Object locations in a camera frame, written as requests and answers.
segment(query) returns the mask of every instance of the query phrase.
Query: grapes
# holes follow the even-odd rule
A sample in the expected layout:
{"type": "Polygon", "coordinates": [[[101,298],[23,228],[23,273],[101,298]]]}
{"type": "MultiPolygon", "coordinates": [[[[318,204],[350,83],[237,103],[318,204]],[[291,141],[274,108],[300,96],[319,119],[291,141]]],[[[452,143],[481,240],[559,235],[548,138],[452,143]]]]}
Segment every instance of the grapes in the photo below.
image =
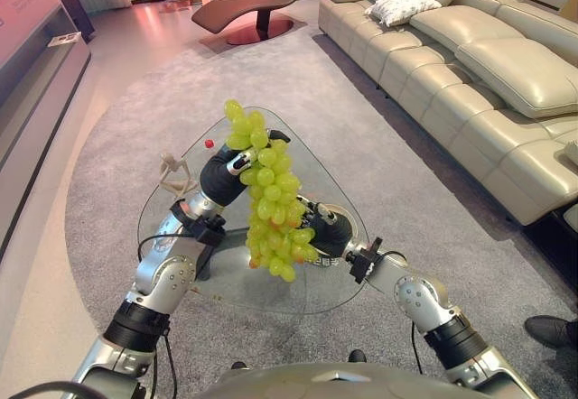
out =
{"type": "Polygon", "coordinates": [[[247,169],[241,173],[241,182],[245,185],[256,185],[257,169],[247,169]]]}
{"type": "Polygon", "coordinates": [[[268,220],[275,213],[275,204],[269,199],[261,198],[256,213],[262,220],[268,220]]]}
{"type": "Polygon", "coordinates": [[[283,269],[281,270],[281,278],[288,283],[291,283],[295,280],[295,270],[289,264],[283,265],[283,269]]]}
{"type": "Polygon", "coordinates": [[[276,185],[268,185],[265,187],[264,195],[269,200],[273,202],[278,201],[281,198],[281,189],[276,185]]]}
{"type": "Polygon", "coordinates": [[[279,275],[284,270],[284,262],[278,257],[271,258],[269,263],[269,273],[271,275],[279,275]]]}
{"type": "Polygon", "coordinates": [[[271,169],[261,169],[256,175],[256,181],[263,187],[271,185],[275,181],[275,173],[271,169]]]}
{"type": "Polygon", "coordinates": [[[271,148],[262,149],[259,152],[259,162],[265,167],[271,167],[277,161],[277,154],[271,148]]]}
{"type": "Polygon", "coordinates": [[[252,146],[256,150],[257,160],[240,174],[252,199],[245,241],[250,252],[248,266],[268,268],[271,275],[291,283],[296,277],[293,263],[315,262],[319,255],[309,244],[315,232],[298,228],[306,207],[297,200],[301,183],[291,172],[293,161],[287,143],[270,141],[263,115],[257,110],[246,115],[235,100],[225,103],[225,115],[232,127],[227,146],[241,151],[252,146]]]}
{"type": "Polygon", "coordinates": [[[249,196],[255,200],[259,200],[263,197],[263,187],[260,185],[253,185],[249,188],[249,196]]]}
{"type": "Polygon", "coordinates": [[[281,174],[289,172],[289,169],[291,169],[291,164],[292,164],[291,157],[289,155],[287,154],[280,155],[279,153],[277,153],[277,161],[275,162],[275,164],[273,164],[271,168],[273,169],[275,174],[281,174]]]}
{"type": "Polygon", "coordinates": [[[259,128],[261,130],[265,129],[265,118],[263,117],[263,115],[261,115],[260,112],[253,110],[252,112],[249,113],[248,119],[249,122],[251,123],[251,126],[254,129],[255,128],[259,128]]]}
{"type": "Polygon", "coordinates": [[[253,128],[249,140],[256,149],[265,148],[269,142],[267,132],[263,128],[253,128]]]}
{"type": "Polygon", "coordinates": [[[246,116],[235,116],[233,119],[233,133],[236,135],[251,135],[253,127],[246,116]]]}
{"type": "Polygon", "coordinates": [[[251,142],[248,139],[248,137],[246,137],[245,135],[237,135],[235,133],[230,135],[225,143],[229,148],[234,149],[236,151],[243,151],[251,145],[251,142]]]}
{"type": "Polygon", "coordinates": [[[244,113],[243,107],[235,99],[228,99],[225,102],[225,116],[227,116],[229,121],[232,121],[237,116],[243,116],[244,113]]]}
{"type": "Polygon", "coordinates": [[[275,212],[271,216],[271,221],[275,225],[283,225],[285,222],[285,207],[283,205],[276,205],[275,212]]]}

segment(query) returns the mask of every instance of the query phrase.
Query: cable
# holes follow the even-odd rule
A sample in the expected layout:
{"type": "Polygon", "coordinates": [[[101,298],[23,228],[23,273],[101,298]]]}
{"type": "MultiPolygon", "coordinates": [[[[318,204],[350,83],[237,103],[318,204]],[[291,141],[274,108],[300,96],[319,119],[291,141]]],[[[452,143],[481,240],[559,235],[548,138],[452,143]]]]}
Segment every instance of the cable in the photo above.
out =
{"type": "Polygon", "coordinates": [[[83,384],[72,383],[71,381],[54,381],[51,383],[38,384],[10,396],[9,399],[24,399],[26,397],[34,396],[35,394],[46,392],[72,393],[81,399],[107,399],[102,393],[95,389],[83,384]]]}
{"type": "Polygon", "coordinates": [[[151,397],[149,399],[154,399],[154,394],[156,393],[156,383],[158,382],[158,364],[159,359],[157,356],[157,349],[154,347],[154,358],[153,358],[153,386],[151,387],[151,397]]]}
{"type": "Polygon", "coordinates": [[[172,360],[171,344],[169,343],[169,332],[163,334],[164,344],[166,345],[166,353],[169,356],[169,365],[171,366],[172,375],[172,399],[177,398],[178,386],[177,386],[177,373],[174,371],[174,361],[172,360]]]}
{"type": "Polygon", "coordinates": [[[419,356],[417,355],[417,348],[415,347],[415,322],[412,322],[412,347],[414,347],[415,362],[417,363],[417,369],[421,375],[424,374],[422,370],[422,364],[419,362],[419,356]]]}
{"type": "Polygon", "coordinates": [[[397,250],[389,250],[388,252],[385,252],[383,254],[383,256],[388,256],[388,255],[400,255],[401,257],[404,258],[405,261],[407,261],[406,256],[403,253],[399,253],[397,250]]]}
{"type": "Polygon", "coordinates": [[[171,238],[171,237],[195,238],[195,236],[192,234],[158,234],[158,235],[152,235],[150,237],[147,237],[143,241],[138,243],[138,251],[136,252],[136,254],[138,256],[138,262],[141,262],[143,260],[143,246],[145,245],[145,243],[147,243],[151,239],[171,238]]]}

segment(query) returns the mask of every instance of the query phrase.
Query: chair base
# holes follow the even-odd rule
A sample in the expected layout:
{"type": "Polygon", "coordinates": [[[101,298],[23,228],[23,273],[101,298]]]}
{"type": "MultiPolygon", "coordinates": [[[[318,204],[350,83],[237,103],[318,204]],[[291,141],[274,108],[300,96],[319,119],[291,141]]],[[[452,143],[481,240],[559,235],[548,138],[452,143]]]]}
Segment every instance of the chair base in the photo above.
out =
{"type": "Polygon", "coordinates": [[[291,20],[271,20],[267,32],[258,30],[254,24],[239,29],[227,37],[227,42],[231,45],[255,44],[256,42],[275,38],[293,27],[291,20]]]}

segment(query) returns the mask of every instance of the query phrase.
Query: floor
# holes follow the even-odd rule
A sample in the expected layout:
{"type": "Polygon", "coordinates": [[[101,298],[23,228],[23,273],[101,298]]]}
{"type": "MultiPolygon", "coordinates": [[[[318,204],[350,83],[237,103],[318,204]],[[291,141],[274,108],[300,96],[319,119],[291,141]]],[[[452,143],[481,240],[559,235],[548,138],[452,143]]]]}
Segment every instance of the floor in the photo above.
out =
{"type": "MultiPolygon", "coordinates": [[[[299,1],[289,11],[317,3],[299,1]]],[[[190,16],[182,2],[167,1],[92,18],[97,31],[89,45],[92,60],[0,264],[0,397],[70,379],[97,336],[70,272],[64,239],[71,174],[108,106],[144,73],[208,35],[190,16]]]]}

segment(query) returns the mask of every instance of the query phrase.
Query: gray rug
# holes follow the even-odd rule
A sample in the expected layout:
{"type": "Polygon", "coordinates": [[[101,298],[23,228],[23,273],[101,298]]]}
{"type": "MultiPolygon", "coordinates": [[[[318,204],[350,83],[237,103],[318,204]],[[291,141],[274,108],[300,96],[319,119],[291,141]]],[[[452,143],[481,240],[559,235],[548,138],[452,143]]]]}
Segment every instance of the gray rug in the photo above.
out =
{"type": "MultiPolygon", "coordinates": [[[[452,301],[541,397],[576,395],[576,355],[543,348],[522,328],[536,314],[573,317],[540,255],[316,24],[253,46],[213,44],[219,52],[198,43],[144,75],[97,123],[79,157],[66,239],[82,299],[101,330],[134,277],[136,227],[156,184],[158,153],[184,153],[235,97],[282,117],[348,194],[370,237],[383,237],[385,247],[446,283],[452,301]]],[[[191,293],[172,317],[180,397],[207,387],[237,359],[252,367],[343,361],[362,348],[373,362],[416,371],[410,325],[392,298],[367,286],[338,309],[304,317],[191,293]]],[[[425,373],[443,376],[422,340],[418,350],[425,373]]],[[[170,397],[161,356],[159,395],[170,397]]]]}

